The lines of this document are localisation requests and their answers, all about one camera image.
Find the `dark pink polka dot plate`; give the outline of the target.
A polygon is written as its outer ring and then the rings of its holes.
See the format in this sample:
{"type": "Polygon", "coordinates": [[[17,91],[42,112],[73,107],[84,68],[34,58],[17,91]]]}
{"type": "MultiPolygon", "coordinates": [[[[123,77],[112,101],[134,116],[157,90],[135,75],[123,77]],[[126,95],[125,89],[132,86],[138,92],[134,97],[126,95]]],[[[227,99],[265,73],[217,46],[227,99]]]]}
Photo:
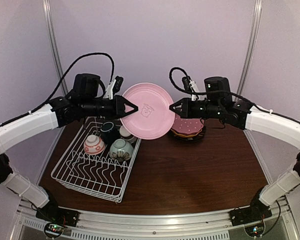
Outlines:
{"type": "Polygon", "coordinates": [[[186,119],[186,118],[176,117],[171,129],[174,129],[179,133],[193,134],[198,132],[203,127],[204,124],[198,118],[186,119]]]}

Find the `yellow polka dot plate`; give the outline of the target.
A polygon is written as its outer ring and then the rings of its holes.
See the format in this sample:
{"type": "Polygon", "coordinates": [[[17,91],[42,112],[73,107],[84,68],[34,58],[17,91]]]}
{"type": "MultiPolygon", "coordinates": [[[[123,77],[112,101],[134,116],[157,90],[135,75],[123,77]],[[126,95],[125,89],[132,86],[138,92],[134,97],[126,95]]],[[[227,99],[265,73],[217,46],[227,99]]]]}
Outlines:
{"type": "Polygon", "coordinates": [[[174,135],[176,135],[176,136],[178,136],[178,137],[181,137],[181,138],[193,138],[193,137],[197,137],[197,136],[199,136],[199,135],[204,135],[206,129],[203,127],[203,128],[201,128],[198,132],[191,133],[191,134],[187,134],[187,133],[179,133],[179,132],[177,132],[177,131],[174,130],[174,129],[171,129],[170,131],[171,131],[174,135]]]}

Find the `light pink plate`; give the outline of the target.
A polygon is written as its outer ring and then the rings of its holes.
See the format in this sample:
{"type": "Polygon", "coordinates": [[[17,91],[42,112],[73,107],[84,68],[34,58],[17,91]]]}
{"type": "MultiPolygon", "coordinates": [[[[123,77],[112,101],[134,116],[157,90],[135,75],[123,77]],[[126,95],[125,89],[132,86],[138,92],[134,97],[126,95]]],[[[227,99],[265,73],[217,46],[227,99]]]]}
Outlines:
{"type": "Polygon", "coordinates": [[[120,121],[127,131],[142,140],[155,140],[172,128],[175,113],[169,109],[173,99],[169,93],[154,83],[138,83],[122,95],[138,107],[138,111],[120,121]]]}

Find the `black rimmed cream plate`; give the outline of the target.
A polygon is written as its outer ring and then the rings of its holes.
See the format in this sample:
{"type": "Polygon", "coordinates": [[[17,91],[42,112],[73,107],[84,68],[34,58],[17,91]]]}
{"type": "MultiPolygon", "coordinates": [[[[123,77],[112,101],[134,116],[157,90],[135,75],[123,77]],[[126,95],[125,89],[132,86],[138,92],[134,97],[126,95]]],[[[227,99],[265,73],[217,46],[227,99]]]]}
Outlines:
{"type": "Polygon", "coordinates": [[[179,141],[184,141],[184,142],[193,142],[193,141],[199,141],[202,140],[205,135],[206,135],[206,127],[203,127],[202,129],[200,129],[198,132],[195,132],[194,134],[181,134],[177,131],[174,131],[173,129],[171,129],[168,134],[179,140],[179,141]]]}

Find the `white and brown cup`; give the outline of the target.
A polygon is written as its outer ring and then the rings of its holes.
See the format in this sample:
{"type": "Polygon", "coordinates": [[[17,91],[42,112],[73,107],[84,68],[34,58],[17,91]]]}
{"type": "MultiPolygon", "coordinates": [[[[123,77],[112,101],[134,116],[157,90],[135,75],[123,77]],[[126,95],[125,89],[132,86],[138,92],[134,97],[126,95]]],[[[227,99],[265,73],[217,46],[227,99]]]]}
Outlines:
{"type": "Polygon", "coordinates": [[[123,125],[119,128],[119,133],[122,139],[131,144],[137,140],[137,138],[133,134],[131,134],[123,125]]]}

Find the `dark green mug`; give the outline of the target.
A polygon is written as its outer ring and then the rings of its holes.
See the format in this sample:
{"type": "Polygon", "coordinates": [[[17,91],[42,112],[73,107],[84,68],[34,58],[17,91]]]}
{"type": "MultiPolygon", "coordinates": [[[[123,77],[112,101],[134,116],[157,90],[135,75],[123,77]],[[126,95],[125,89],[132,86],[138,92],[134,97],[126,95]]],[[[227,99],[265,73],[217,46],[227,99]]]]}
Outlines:
{"type": "Polygon", "coordinates": [[[117,139],[121,137],[116,125],[111,122],[104,122],[100,127],[100,136],[106,145],[112,145],[117,139]]]}

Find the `light blue bowl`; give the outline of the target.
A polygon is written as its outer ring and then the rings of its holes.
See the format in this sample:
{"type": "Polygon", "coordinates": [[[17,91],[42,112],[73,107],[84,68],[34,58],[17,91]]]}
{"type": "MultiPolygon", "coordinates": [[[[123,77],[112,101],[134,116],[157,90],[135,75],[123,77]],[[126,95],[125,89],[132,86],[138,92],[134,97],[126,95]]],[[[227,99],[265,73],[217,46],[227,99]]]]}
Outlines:
{"type": "Polygon", "coordinates": [[[119,163],[129,161],[134,152],[133,146],[124,139],[115,140],[109,149],[109,156],[119,163]]]}

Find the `white bowl red pattern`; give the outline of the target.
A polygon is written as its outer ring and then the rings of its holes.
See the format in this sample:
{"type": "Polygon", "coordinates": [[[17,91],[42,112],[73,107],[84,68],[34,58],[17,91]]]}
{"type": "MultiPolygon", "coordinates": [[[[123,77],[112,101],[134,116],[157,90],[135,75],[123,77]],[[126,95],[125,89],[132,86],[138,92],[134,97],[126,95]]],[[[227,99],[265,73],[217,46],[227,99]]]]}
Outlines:
{"type": "Polygon", "coordinates": [[[98,155],[105,149],[106,145],[99,136],[91,134],[85,139],[83,147],[85,153],[98,155]]]}

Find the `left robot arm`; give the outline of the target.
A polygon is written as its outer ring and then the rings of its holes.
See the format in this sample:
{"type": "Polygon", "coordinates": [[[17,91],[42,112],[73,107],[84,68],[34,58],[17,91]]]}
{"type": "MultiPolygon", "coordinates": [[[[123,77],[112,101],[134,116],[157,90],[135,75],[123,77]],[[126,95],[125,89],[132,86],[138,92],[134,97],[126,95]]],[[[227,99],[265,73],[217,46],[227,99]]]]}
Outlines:
{"type": "Polygon", "coordinates": [[[116,76],[105,86],[100,76],[77,74],[72,90],[65,97],[48,100],[37,110],[9,123],[0,124],[0,185],[24,197],[51,222],[62,218],[62,211],[52,203],[52,197],[42,187],[13,171],[6,151],[40,133],[64,127],[87,117],[118,120],[138,111],[118,91],[123,78],[116,76]]]}

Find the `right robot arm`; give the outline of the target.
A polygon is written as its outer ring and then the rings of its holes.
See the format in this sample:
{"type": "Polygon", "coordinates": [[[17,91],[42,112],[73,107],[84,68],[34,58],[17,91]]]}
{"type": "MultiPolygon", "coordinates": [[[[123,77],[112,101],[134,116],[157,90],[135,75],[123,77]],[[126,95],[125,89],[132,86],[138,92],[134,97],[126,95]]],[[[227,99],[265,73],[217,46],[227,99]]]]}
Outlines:
{"type": "Polygon", "coordinates": [[[182,78],[183,93],[190,94],[171,104],[169,109],[183,119],[218,119],[223,124],[241,130],[258,132],[290,144],[299,150],[296,163],[282,173],[276,181],[261,188],[246,210],[249,220],[258,220],[266,208],[294,188],[300,186],[300,121],[266,110],[230,90],[225,77],[215,76],[204,80],[205,92],[192,88],[189,76],[182,78]]]}

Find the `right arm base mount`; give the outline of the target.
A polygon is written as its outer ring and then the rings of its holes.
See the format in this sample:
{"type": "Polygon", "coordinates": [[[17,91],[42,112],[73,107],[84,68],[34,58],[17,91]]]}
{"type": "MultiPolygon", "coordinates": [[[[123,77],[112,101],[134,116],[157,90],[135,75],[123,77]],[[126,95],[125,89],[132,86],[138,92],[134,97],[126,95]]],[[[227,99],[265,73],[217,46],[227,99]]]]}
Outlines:
{"type": "Polygon", "coordinates": [[[229,212],[232,226],[245,225],[253,222],[260,222],[265,218],[270,218],[272,212],[269,206],[264,205],[260,200],[261,188],[252,198],[247,207],[236,207],[229,212]]]}

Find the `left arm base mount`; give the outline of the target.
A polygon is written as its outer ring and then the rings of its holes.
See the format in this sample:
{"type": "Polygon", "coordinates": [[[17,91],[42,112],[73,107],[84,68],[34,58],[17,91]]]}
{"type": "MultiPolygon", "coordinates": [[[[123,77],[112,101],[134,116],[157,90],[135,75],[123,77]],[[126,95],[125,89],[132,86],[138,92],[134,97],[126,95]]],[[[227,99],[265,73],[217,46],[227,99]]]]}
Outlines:
{"type": "Polygon", "coordinates": [[[80,213],[76,210],[59,207],[57,200],[50,196],[48,203],[36,208],[36,217],[60,226],[76,227],[80,213]]]}

